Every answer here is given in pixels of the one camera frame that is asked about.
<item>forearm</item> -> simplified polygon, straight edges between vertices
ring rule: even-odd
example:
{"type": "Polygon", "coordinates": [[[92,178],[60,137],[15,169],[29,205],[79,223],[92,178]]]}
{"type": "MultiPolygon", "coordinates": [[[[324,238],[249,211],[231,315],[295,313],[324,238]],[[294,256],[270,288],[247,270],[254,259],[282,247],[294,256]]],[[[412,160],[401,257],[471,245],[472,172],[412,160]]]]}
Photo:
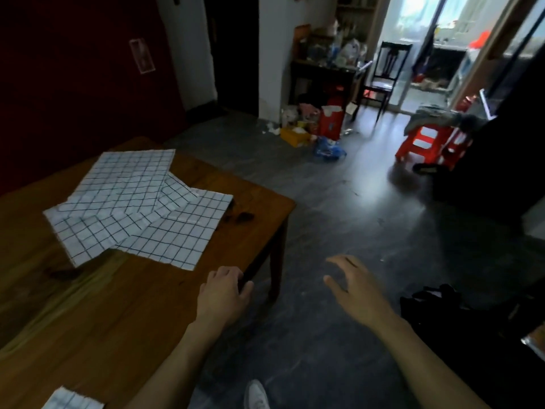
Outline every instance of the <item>forearm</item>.
{"type": "Polygon", "coordinates": [[[203,320],[187,326],[180,343],[125,409],[187,407],[206,355],[220,334],[203,320]]]}
{"type": "Polygon", "coordinates": [[[376,330],[424,409],[489,409],[398,317],[376,330]]]}

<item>shoe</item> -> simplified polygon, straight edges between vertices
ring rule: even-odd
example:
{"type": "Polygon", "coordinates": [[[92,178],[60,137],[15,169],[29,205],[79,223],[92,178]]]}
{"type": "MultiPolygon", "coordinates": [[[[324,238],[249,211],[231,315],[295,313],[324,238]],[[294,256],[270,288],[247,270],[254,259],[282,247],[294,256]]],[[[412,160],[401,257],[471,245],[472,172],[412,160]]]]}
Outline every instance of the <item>shoe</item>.
{"type": "Polygon", "coordinates": [[[270,409],[267,393],[259,380],[252,380],[246,386],[244,409],[270,409]]]}

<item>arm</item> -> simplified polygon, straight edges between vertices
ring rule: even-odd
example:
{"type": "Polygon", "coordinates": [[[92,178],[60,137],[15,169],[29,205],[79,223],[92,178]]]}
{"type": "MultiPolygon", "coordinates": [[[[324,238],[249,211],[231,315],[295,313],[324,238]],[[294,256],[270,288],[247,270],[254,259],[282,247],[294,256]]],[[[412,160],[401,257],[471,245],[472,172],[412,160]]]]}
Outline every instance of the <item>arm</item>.
{"type": "Polygon", "coordinates": [[[223,329],[234,323],[250,303],[253,283],[239,294],[242,272],[220,267],[208,275],[197,299],[197,318],[187,326],[180,343],[125,409],[185,408],[208,351],[223,329]]]}
{"type": "Polygon", "coordinates": [[[424,409],[489,409],[433,351],[397,316],[372,274],[354,256],[328,259],[346,276],[345,291],[329,275],[325,284],[353,319],[369,327],[385,344],[424,409]]]}

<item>orange box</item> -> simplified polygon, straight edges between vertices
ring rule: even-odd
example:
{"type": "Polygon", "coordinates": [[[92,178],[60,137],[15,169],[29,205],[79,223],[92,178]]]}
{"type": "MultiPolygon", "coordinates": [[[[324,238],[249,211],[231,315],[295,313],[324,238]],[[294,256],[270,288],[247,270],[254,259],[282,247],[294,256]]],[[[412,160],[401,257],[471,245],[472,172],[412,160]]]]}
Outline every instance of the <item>orange box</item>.
{"type": "Polygon", "coordinates": [[[310,143],[311,135],[309,133],[296,133],[291,129],[280,129],[280,137],[288,142],[294,148],[298,148],[310,143]]]}

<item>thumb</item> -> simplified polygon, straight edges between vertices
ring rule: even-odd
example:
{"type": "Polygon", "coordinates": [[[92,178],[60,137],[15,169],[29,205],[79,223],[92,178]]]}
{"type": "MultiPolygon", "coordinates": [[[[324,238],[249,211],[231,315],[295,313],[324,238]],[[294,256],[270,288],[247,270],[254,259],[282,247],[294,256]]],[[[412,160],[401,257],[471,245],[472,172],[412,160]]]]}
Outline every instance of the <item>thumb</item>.
{"type": "Polygon", "coordinates": [[[341,303],[344,300],[344,296],[347,294],[346,291],[343,290],[330,275],[324,275],[324,282],[325,285],[331,289],[331,292],[337,299],[337,302],[341,303]]]}
{"type": "Polygon", "coordinates": [[[250,302],[250,298],[252,297],[252,291],[253,291],[253,281],[248,281],[246,284],[244,284],[244,287],[242,288],[242,292],[240,293],[239,298],[246,304],[250,302]]]}

